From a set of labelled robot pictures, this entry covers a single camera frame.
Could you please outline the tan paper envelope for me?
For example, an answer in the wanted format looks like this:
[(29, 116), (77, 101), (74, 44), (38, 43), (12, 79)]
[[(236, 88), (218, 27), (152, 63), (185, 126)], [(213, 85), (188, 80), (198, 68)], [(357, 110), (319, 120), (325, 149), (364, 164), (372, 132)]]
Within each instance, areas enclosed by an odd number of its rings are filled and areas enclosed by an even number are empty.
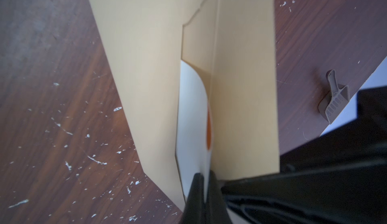
[(220, 180), (279, 171), (273, 0), (89, 0), (144, 173), (184, 209), (180, 98)]

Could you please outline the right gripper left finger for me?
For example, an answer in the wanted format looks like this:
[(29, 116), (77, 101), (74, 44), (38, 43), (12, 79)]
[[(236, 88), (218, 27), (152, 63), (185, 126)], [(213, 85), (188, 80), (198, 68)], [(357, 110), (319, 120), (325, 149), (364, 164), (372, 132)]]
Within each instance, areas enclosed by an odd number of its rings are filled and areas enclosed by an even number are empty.
[(193, 176), (184, 212), (179, 223), (205, 223), (204, 177), (200, 173)]

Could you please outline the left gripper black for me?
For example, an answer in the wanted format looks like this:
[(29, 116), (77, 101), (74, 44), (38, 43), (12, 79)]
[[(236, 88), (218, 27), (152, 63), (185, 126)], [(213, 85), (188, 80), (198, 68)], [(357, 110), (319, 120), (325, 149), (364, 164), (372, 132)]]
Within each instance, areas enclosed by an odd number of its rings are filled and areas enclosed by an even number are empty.
[(359, 91), (355, 120), (281, 163), (278, 174), (225, 183), (227, 206), (254, 224), (386, 223), (386, 87)]

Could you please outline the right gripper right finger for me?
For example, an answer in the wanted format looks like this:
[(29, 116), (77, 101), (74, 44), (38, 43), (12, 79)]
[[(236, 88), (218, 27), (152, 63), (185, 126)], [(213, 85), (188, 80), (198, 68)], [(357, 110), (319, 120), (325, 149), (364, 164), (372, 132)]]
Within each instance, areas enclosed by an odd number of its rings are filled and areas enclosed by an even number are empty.
[(210, 171), (208, 195), (206, 202), (206, 223), (207, 224), (231, 224), (227, 207), (221, 192), (216, 175)]

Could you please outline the cream letter paper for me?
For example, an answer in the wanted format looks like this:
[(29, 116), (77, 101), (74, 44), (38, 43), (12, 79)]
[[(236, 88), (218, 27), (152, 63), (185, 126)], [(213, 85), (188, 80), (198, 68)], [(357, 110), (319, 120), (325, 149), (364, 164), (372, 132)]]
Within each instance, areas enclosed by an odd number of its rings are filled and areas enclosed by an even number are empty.
[(194, 175), (200, 173), (204, 178), (204, 200), (207, 200), (212, 137), (204, 83), (194, 68), (181, 61), (175, 155), (185, 197), (189, 195)]

